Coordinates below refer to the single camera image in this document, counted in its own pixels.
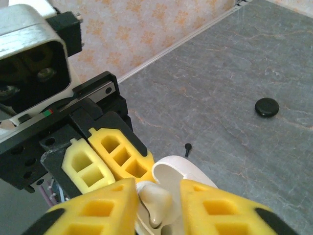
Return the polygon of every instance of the gray stone table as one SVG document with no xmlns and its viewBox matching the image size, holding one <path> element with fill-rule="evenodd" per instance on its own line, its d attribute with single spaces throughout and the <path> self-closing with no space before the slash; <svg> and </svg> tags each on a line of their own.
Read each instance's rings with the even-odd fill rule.
<svg viewBox="0 0 313 235">
<path fill-rule="evenodd" d="M 313 19 L 254 0 L 120 84 L 156 160 L 185 153 L 226 191 L 313 231 Z M 272 97 L 263 119 L 255 102 Z"/>
</svg>

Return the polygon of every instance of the floral wallpaper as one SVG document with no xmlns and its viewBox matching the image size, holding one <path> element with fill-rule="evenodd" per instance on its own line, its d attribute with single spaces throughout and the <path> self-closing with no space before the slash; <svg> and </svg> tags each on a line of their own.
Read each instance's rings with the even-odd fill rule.
<svg viewBox="0 0 313 235">
<path fill-rule="evenodd" d="M 53 0 L 79 12 L 83 51 L 70 58 L 82 82 L 118 78 L 234 6 L 234 0 Z"/>
</svg>

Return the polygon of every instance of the purple wire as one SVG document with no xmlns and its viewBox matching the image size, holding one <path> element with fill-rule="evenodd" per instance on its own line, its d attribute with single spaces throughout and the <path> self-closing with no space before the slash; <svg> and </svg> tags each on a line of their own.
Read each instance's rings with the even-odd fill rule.
<svg viewBox="0 0 313 235">
<path fill-rule="evenodd" d="M 53 203 L 53 205 L 57 205 L 58 202 L 56 201 L 55 196 L 53 196 L 53 191 L 52 191 L 52 187 L 51 187 L 51 182 L 47 182 L 47 185 L 48 185 L 48 190 L 49 190 L 50 195 L 51 195 L 51 196 L 49 197 L 49 199 L 51 200 L 51 202 Z"/>
<path fill-rule="evenodd" d="M 40 190 L 41 195 L 44 197 L 45 201 L 48 203 L 48 205 L 50 207 L 53 207 L 53 203 L 51 202 L 48 194 L 45 192 L 44 187 L 43 186 L 39 186 L 39 190 Z"/>
</svg>

